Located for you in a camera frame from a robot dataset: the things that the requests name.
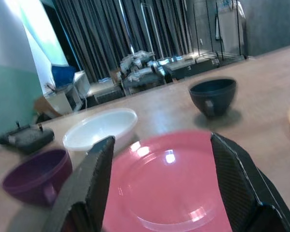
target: black curtain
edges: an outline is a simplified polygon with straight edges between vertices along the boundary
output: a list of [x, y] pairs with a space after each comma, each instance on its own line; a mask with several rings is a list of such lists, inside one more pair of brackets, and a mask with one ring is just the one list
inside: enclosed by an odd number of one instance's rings
[[[58, 16], [78, 59], [91, 82], [109, 76], [123, 57], [134, 51], [151, 51], [141, 2], [151, 6], [158, 27], [163, 56], [192, 52], [185, 0], [53, 0]], [[156, 58], [162, 54], [153, 18], [145, 15]]]

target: pink plate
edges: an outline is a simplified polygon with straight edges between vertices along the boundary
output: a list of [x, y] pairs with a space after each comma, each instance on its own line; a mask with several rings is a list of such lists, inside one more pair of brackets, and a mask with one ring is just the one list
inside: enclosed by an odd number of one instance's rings
[[136, 142], [115, 158], [107, 232], [231, 232], [210, 132], [189, 130]]

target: green wall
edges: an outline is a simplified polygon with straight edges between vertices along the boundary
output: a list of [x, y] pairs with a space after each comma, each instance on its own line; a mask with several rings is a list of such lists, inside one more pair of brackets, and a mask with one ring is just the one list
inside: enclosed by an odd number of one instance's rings
[[42, 95], [37, 73], [0, 65], [0, 134], [32, 123], [33, 102]]

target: wooden table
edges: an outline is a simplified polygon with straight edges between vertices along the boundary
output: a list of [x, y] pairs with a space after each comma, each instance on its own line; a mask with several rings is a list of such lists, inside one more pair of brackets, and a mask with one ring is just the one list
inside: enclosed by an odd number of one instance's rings
[[[188, 87], [218, 75], [235, 78], [238, 94], [227, 115], [207, 121], [193, 105]], [[76, 122], [116, 107], [136, 111], [139, 139], [181, 129], [209, 129], [236, 141], [273, 181], [290, 208], [290, 47], [47, 122], [44, 126], [56, 136], [50, 146], [62, 145], [63, 135]], [[83, 157], [71, 152], [74, 167]], [[21, 159], [0, 147], [0, 182]], [[48, 210], [22, 205], [0, 189], [0, 232], [39, 231], [47, 214]]]

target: bowl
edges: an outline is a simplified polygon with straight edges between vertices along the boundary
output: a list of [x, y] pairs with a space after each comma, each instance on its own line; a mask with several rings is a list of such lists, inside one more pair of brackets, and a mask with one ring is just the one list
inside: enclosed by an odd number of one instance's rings
[[1, 186], [22, 202], [52, 206], [72, 171], [69, 153], [65, 149], [52, 149], [33, 156], [11, 170]]
[[70, 128], [63, 137], [63, 144], [71, 151], [88, 151], [102, 139], [115, 136], [114, 152], [117, 152], [132, 140], [137, 120], [132, 109], [106, 110]]
[[229, 77], [216, 77], [192, 85], [189, 93], [194, 105], [207, 117], [222, 116], [229, 108], [237, 83]]

